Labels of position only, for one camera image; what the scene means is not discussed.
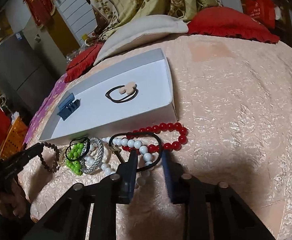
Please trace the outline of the person's left hand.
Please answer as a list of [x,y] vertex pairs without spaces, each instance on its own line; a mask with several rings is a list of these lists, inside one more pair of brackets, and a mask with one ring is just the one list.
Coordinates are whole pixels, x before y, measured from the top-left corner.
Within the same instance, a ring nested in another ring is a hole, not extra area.
[[27,212],[25,193],[15,179],[11,181],[8,193],[0,191],[0,214],[3,217],[22,218]]

